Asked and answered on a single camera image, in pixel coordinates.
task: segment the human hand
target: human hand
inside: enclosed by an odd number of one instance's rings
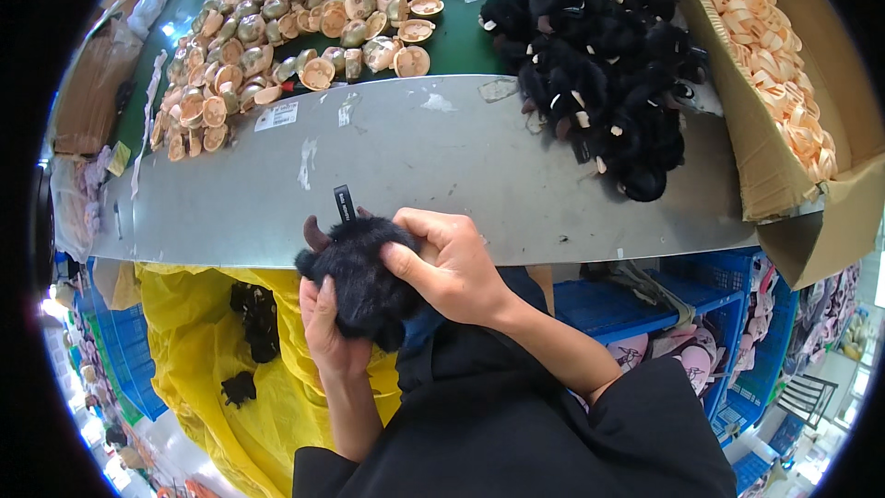
[[[372,357],[372,343],[365,338],[345,338],[336,326],[338,313],[335,282],[326,276],[322,287],[301,278],[298,291],[304,339],[319,370],[320,379],[368,377],[366,368]]]
[[[387,243],[382,247],[384,265],[448,319],[492,327],[519,300],[498,275],[469,217],[404,207],[393,222],[426,243],[420,255]]]

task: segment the pile of black plush toys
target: pile of black plush toys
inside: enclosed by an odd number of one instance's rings
[[[230,309],[240,316],[255,363],[268,363],[280,354],[277,308],[271,290],[238,281],[230,288]],[[249,371],[240,371],[222,381],[221,392],[227,395],[225,405],[236,404],[237,409],[246,400],[255,400],[257,396]]]
[[[537,111],[581,163],[634,201],[657,200],[683,163],[679,100],[706,52],[670,23],[677,0],[488,0],[480,24]]]

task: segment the cardboard box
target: cardboard box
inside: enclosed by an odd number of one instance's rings
[[[110,15],[87,34],[50,114],[56,154],[93,155],[107,144],[117,119],[117,89],[132,75],[141,49],[126,23]]]
[[[743,218],[761,221],[821,199],[823,210],[758,226],[762,248],[794,289],[833,275],[873,249],[885,205],[885,126],[872,84],[828,0],[778,0],[803,47],[805,73],[833,135],[839,174],[814,184],[738,71],[709,0],[682,0],[692,35],[710,53],[740,173]]]

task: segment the white sticker label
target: white sticker label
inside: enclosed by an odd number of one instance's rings
[[[255,122],[255,131],[270,129],[278,125],[293,124],[298,119],[298,103],[278,104],[265,110]]]

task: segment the black plush toy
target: black plush toy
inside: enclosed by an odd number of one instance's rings
[[[678,0],[488,0],[481,24],[522,112],[537,111],[580,162],[639,202],[657,200],[683,163],[679,101],[702,83],[706,52],[670,24]]]
[[[280,354],[277,308],[272,291],[238,281],[230,287],[230,309],[241,316],[253,361],[267,363]]]
[[[239,409],[247,400],[255,400],[258,392],[255,390],[255,382],[249,371],[240,371],[236,376],[221,382],[221,393],[227,395],[227,404],[236,404]]]
[[[403,345],[403,320],[414,316],[424,303],[420,294],[382,263],[381,247],[398,242],[419,250],[418,241],[405,229],[362,208],[360,216],[332,227],[326,235],[316,216],[304,222],[304,240],[311,249],[295,259],[301,275],[322,284],[326,275],[335,280],[338,316],[344,337],[369,338],[386,352]]]

